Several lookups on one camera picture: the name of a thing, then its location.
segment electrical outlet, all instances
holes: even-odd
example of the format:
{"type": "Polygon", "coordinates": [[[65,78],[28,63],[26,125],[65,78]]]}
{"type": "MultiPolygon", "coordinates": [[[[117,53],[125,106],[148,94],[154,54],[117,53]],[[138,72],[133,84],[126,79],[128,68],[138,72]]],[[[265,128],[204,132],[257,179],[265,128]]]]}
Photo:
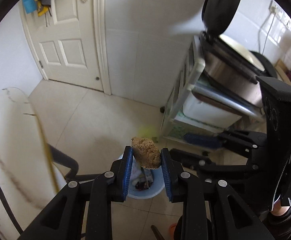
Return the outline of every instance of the electrical outlet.
{"type": "Polygon", "coordinates": [[[271,1],[269,10],[288,30],[291,30],[291,18],[274,0],[271,1]]]}
{"type": "Polygon", "coordinates": [[[282,8],[274,0],[271,1],[269,9],[271,13],[275,14],[276,18],[279,20],[282,19],[284,10],[282,10],[282,8]]]}

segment door frame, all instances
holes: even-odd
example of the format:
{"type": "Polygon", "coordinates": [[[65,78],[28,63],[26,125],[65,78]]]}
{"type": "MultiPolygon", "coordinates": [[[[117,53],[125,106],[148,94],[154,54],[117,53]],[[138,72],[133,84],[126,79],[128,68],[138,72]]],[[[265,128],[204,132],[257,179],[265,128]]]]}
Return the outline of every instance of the door frame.
{"type": "MultiPolygon", "coordinates": [[[[45,80],[48,80],[44,69],[41,68],[39,63],[39,57],[34,49],[34,45],[31,39],[31,34],[28,28],[28,23],[25,17],[25,11],[23,8],[22,1],[18,2],[21,21],[23,25],[24,34],[28,42],[30,51],[33,55],[34,61],[37,64],[37,67],[45,80]]],[[[110,77],[109,77],[109,68],[107,60],[107,51],[106,51],[106,41],[105,41],[105,0],[93,0],[93,22],[94,22],[94,34],[95,34],[95,45],[98,55],[98,64],[101,75],[101,81],[103,86],[103,92],[107,95],[111,95],[111,86],[110,86],[110,77]]]]}

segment brown food item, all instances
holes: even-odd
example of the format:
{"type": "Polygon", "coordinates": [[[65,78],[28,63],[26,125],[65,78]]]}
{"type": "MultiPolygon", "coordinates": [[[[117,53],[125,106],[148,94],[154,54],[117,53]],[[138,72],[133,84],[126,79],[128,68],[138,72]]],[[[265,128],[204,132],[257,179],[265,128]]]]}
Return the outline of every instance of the brown food item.
{"type": "Polygon", "coordinates": [[[141,167],[149,170],[158,169],[161,166],[159,148],[148,138],[133,137],[131,147],[133,156],[141,167]]]}

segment white plastic container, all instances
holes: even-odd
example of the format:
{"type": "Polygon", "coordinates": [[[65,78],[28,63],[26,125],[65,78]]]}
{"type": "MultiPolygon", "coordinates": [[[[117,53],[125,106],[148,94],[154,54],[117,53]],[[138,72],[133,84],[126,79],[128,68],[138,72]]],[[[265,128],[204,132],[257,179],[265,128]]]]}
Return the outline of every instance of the white plastic container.
{"type": "Polygon", "coordinates": [[[227,128],[241,118],[228,106],[204,96],[199,96],[199,98],[201,100],[192,93],[189,94],[183,104],[183,113],[186,117],[220,128],[227,128]]]}

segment beige floor tile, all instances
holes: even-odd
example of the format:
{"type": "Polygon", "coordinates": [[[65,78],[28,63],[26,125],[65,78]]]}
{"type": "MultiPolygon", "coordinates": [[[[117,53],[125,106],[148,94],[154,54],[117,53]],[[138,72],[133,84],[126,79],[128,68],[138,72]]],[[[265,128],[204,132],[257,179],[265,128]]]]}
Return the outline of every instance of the beige floor tile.
{"type": "Polygon", "coordinates": [[[187,171],[187,172],[189,172],[189,173],[192,173],[192,174],[195,175],[195,176],[198,176],[198,175],[197,175],[197,172],[196,172],[195,170],[191,170],[191,169],[186,168],[186,167],[183,167],[183,170],[184,170],[184,171],[187,171]]]}
{"type": "MultiPolygon", "coordinates": [[[[191,146],[191,145],[188,145],[188,144],[178,143],[178,142],[172,141],[172,140],[167,140],[167,148],[169,150],[175,148],[175,149],[182,150],[182,151],[185,151],[185,152],[202,155],[202,151],[200,149],[198,149],[197,147],[191,146]]],[[[221,164],[220,163],[220,153],[219,152],[211,152],[211,153],[209,153],[208,157],[213,162],[215,162],[217,164],[221,164]]]]}
{"type": "Polygon", "coordinates": [[[113,240],[140,238],[148,212],[112,203],[113,240]]]}
{"type": "Polygon", "coordinates": [[[165,189],[160,194],[153,197],[150,212],[181,216],[183,211],[183,203],[171,203],[167,197],[165,189]]]}
{"type": "Polygon", "coordinates": [[[151,203],[152,203],[152,198],[134,199],[134,198],[127,197],[127,199],[123,203],[118,203],[118,204],[135,208],[135,209],[140,209],[143,211],[149,211],[151,203]]]}
{"type": "MultiPolygon", "coordinates": [[[[153,127],[150,130],[155,135],[161,119],[158,108],[89,90],[64,129],[57,148],[79,163],[79,174],[103,173],[143,127],[153,127]]],[[[159,147],[165,145],[165,140],[158,143],[159,147]]]]}
{"type": "Polygon", "coordinates": [[[42,80],[29,96],[48,143],[56,146],[63,129],[88,89],[42,80]]]}
{"type": "Polygon", "coordinates": [[[170,240],[171,238],[168,232],[169,226],[173,223],[177,223],[179,218],[179,216],[161,215],[149,212],[140,240],[156,240],[151,230],[151,225],[155,225],[158,228],[165,240],[170,240]]]}
{"type": "Polygon", "coordinates": [[[205,201],[204,203],[206,205],[207,218],[211,221],[211,214],[210,214],[209,202],[208,201],[205,201]]]}

